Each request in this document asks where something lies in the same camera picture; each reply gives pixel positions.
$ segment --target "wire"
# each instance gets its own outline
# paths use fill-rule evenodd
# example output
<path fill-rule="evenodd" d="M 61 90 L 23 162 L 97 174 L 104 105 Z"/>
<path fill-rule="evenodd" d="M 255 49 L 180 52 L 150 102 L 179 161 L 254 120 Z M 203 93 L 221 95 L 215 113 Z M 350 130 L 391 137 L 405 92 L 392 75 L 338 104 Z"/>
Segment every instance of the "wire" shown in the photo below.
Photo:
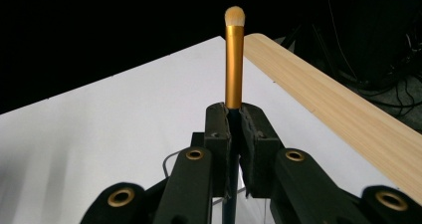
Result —
<path fill-rule="evenodd" d="M 348 60 L 345 57 L 344 52 L 343 52 L 343 50 L 341 48 L 340 41 L 339 41 L 339 38 L 338 38 L 338 35 L 337 35 L 337 29 L 335 28 L 334 16 L 332 14 L 332 9 L 331 9 L 331 2 L 330 2 L 330 0 L 327 0 L 327 1 L 328 1 L 329 14 L 331 16 L 332 27 L 334 29 L 335 40 L 337 41 L 338 48 L 339 48 L 339 50 L 341 52 L 342 57 L 344 58 L 345 63 L 347 64 L 347 66 L 350 69 L 350 71 L 353 73 L 354 78 L 356 80 L 358 80 L 356 73 L 354 72 L 353 68 L 351 67 L 350 63 L 348 62 Z"/>
<path fill-rule="evenodd" d="M 359 92 L 360 95 L 362 96 L 366 96 L 366 97 L 376 97 L 376 96 L 380 96 L 383 95 L 389 91 L 391 91 L 394 88 L 394 86 L 385 88 L 384 90 L 378 91 L 378 93 L 375 94 L 366 94 L 362 89 L 357 89 L 357 91 Z"/>
<path fill-rule="evenodd" d="M 168 174 L 168 171 L 167 171 L 167 166 L 166 166 L 166 162 L 167 162 L 168 158 L 178 154 L 179 152 L 180 151 L 176 151 L 176 152 L 171 153 L 166 158 L 164 158 L 164 161 L 162 161 L 162 169 L 164 170 L 165 178 L 169 177 L 169 174 Z"/>
<path fill-rule="evenodd" d="M 422 84 L 422 77 L 420 77 L 419 75 L 413 75 L 414 78 L 416 78 L 421 84 Z M 409 99 L 411 100 L 411 104 L 410 105 L 404 105 L 402 100 L 399 97 L 399 91 L 398 91 L 398 84 L 394 87 L 395 88 L 395 95 L 396 95 L 396 99 L 397 101 L 400 103 L 400 105 L 394 105 L 394 104 L 387 104 L 387 103 L 383 103 L 383 102 L 379 102 L 376 100 L 372 100 L 372 99 L 368 99 L 365 98 L 367 101 L 375 104 L 375 105 L 379 105 L 379 106 L 383 106 L 383 107 L 390 107 L 390 108 L 395 108 L 395 109 L 400 109 L 400 111 L 397 114 L 393 114 L 393 116 L 395 117 L 401 117 L 401 116 L 405 116 L 408 113 L 410 113 L 414 108 L 422 105 L 422 101 L 416 103 L 414 97 L 409 93 L 408 91 L 408 81 L 407 79 L 403 80 L 404 82 L 404 91 L 406 93 L 406 95 L 409 97 Z M 375 94 L 375 95 L 370 95 L 370 97 L 374 97 L 377 95 L 382 95 L 383 93 L 385 93 L 385 91 Z"/>

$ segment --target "makeup brush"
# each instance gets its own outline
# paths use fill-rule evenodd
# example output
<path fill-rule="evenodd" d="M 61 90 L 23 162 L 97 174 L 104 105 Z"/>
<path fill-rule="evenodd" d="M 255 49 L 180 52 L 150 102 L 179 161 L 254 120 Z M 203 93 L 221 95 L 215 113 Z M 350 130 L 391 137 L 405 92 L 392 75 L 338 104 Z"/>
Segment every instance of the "makeup brush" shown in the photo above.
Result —
<path fill-rule="evenodd" d="M 228 163 L 228 187 L 223 202 L 223 224 L 234 224 L 239 176 L 239 146 L 241 142 L 243 40 L 245 13 L 238 6 L 226 10 L 226 102 L 227 120 L 231 132 Z"/>
<path fill-rule="evenodd" d="M 245 13 L 238 6 L 226 10 L 226 107 L 242 105 L 243 40 Z"/>

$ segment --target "white tabletop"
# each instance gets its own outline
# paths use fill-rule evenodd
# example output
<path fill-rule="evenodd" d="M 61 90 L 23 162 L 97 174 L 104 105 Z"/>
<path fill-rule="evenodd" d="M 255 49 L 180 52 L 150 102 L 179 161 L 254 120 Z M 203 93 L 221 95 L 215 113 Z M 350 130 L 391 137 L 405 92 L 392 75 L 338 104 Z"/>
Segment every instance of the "white tabletop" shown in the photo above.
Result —
<path fill-rule="evenodd" d="M 368 185 L 394 187 L 246 58 L 243 80 L 243 102 L 340 188 L 360 196 Z M 224 86 L 225 41 L 216 37 L 0 115 L 0 223 L 79 223 L 107 187 L 151 187 L 164 178 L 164 158 L 204 131 Z"/>

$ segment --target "black background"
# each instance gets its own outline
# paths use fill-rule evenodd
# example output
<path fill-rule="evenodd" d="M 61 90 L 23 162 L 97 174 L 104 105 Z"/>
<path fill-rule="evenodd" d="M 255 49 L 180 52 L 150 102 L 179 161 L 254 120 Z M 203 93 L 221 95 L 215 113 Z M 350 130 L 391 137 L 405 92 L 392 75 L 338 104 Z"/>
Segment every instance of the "black background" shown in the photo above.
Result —
<path fill-rule="evenodd" d="M 342 9 L 348 0 L 331 0 Z M 272 39 L 326 0 L 1 0 L 0 113 L 142 65 L 215 36 L 241 6 L 245 33 Z"/>

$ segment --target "wooden board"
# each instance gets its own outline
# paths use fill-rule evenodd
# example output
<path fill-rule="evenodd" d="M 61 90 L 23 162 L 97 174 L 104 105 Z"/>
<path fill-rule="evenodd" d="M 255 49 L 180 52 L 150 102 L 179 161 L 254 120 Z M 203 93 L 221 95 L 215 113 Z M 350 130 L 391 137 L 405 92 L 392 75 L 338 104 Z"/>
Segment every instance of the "wooden board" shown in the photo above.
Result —
<path fill-rule="evenodd" d="M 422 204 L 422 135 L 262 34 L 244 56 Z"/>

